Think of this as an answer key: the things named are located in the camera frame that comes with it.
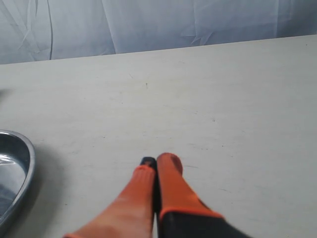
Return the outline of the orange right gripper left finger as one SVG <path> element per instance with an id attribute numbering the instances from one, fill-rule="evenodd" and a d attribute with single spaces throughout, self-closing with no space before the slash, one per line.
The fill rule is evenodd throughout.
<path id="1" fill-rule="evenodd" d="M 156 160 L 144 157 L 118 197 L 96 218 L 64 237 L 151 238 L 156 175 Z"/>

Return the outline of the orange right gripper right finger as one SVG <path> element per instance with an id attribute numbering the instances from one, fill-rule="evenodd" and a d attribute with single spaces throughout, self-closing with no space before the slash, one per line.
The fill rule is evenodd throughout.
<path id="1" fill-rule="evenodd" d="M 178 156 L 157 157 L 160 193 L 160 238 L 248 238 L 218 212 L 204 204 L 183 177 Z"/>

